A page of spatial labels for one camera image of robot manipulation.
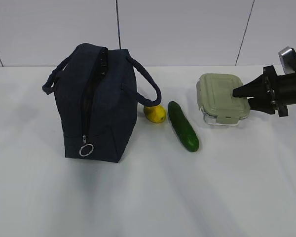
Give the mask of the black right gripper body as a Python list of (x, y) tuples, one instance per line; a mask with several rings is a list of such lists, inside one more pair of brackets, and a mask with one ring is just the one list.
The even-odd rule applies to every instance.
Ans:
[(263, 82), (266, 87), (266, 101), (262, 111), (280, 117), (288, 116), (288, 105), (296, 104), (296, 72), (278, 75), (273, 66), (263, 68)]

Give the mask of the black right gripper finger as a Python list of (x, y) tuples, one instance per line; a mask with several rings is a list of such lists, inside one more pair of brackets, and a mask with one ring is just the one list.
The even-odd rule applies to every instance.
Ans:
[(267, 85), (267, 78), (262, 74), (248, 84), (234, 89), (232, 96), (237, 98), (255, 97), (259, 99), (269, 99), (270, 93), (268, 92)]
[(253, 111), (260, 111), (269, 115), (275, 114), (275, 109), (272, 103), (268, 100), (259, 99), (256, 97), (248, 99), (250, 109)]

